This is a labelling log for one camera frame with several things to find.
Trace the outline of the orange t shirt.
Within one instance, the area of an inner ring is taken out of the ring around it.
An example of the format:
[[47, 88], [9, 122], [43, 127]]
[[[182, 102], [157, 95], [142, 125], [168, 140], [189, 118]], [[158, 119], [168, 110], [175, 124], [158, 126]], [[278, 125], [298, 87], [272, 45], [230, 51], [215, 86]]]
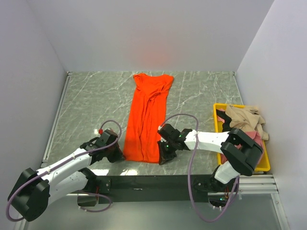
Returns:
[[165, 120], [166, 103], [174, 77], [135, 74], [136, 84], [124, 141], [128, 161], [159, 162], [158, 127]]

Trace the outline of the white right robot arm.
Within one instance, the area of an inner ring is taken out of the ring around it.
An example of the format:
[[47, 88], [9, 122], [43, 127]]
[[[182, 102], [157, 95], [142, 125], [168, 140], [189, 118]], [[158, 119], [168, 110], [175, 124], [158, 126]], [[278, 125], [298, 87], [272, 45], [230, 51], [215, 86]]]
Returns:
[[208, 181], [200, 184], [205, 192], [223, 191], [234, 178], [251, 176], [258, 165], [263, 148], [247, 133], [238, 128], [227, 132], [179, 131], [170, 124], [158, 128], [159, 164], [173, 160], [178, 150], [207, 150], [223, 154], [226, 162], [217, 166]]

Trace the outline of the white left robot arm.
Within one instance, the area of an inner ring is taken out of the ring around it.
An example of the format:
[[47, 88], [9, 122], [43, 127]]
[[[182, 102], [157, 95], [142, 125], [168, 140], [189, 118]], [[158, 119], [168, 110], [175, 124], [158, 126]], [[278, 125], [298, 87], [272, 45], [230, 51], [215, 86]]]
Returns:
[[22, 219], [33, 221], [50, 204], [76, 191], [105, 197], [110, 192], [111, 179], [96, 175], [89, 166], [103, 158], [110, 163], [122, 160], [119, 137], [110, 129], [104, 130], [58, 162], [36, 171], [24, 170], [8, 196], [7, 218], [15, 221], [10, 216], [10, 207], [14, 207]]

